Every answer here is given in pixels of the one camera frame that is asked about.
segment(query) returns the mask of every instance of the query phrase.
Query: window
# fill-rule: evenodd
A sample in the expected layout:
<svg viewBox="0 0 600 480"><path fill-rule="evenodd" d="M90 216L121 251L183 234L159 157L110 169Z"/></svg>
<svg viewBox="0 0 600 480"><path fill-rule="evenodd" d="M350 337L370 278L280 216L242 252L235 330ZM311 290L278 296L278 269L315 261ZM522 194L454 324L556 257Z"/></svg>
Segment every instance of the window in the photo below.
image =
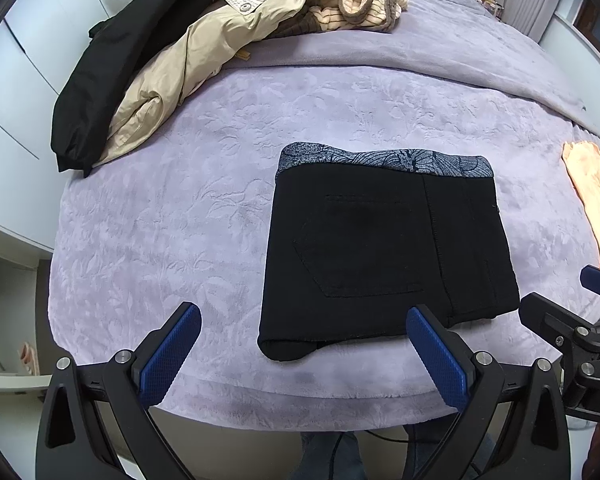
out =
<svg viewBox="0 0 600 480"><path fill-rule="evenodd" d="M600 53L600 13L591 0L584 0L575 27Z"/></svg>

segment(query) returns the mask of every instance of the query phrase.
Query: white wall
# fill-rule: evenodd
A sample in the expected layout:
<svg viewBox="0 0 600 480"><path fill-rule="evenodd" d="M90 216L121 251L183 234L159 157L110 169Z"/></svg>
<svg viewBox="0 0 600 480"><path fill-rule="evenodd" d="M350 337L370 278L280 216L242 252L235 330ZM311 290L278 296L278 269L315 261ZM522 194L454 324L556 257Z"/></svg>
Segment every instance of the white wall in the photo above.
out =
<svg viewBox="0 0 600 480"><path fill-rule="evenodd" d="M20 349L36 345L36 272L0 259L0 362L8 372L25 374Z"/></svg>
<svg viewBox="0 0 600 480"><path fill-rule="evenodd" d="M539 43L571 80L600 133L600 54L572 25L579 1L560 0Z"/></svg>
<svg viewBox="0 0 600 480"><path fill-rule="evenodd" d="M105 19L100 0L17 0L0 23L0 230L42 250L71 175L50 148L54 105Z"/></svg>
<svg viewBox="0 0 600 480"><path fill-rule="evenodd" d="M36 480L42 402L34 395L0 394L0 451L22 480Z"/></svg>

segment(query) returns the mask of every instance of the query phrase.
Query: white wardrobe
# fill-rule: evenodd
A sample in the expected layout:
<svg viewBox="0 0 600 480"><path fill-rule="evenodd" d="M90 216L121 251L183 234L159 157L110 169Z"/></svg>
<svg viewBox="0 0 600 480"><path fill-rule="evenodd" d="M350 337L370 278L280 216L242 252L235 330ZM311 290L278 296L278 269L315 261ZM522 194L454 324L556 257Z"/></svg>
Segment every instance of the white wardrobe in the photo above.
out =
<svg viewBox="0 0 600 480"><path fill-rule="evenodd" d="M34 256L53 251L72 177L58 173L50 148L53 107L88 30L107 18L100 0L17 0L0 22L0 255L7 259L17 260L13 247Z"/></svg>

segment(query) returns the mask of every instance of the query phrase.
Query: peach cloth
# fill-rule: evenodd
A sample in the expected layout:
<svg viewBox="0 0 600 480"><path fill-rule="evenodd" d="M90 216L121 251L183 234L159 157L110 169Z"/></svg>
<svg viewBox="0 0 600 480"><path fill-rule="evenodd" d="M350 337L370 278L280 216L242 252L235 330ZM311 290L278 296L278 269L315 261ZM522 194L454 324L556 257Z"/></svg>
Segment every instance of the peach cloth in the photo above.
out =
<svg viewBox="0 0 600 480"><path fill-rule="evenodd" d="M593 142L566 142L562 160L584 204L600 250L600 148Z"/></svg>

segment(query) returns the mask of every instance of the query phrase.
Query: back pocket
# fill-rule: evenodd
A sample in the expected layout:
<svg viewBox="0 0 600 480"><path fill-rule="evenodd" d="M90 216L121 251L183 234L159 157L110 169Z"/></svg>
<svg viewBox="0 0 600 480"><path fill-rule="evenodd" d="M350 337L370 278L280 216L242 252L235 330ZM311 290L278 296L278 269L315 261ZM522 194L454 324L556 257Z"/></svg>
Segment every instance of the back pocket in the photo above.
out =
<svg viewBox="0 0 600 480"><path fill-rule="evenodd" d="M355 298L422 290L409 204L325 196L294 247L325 296Z"/></svg>

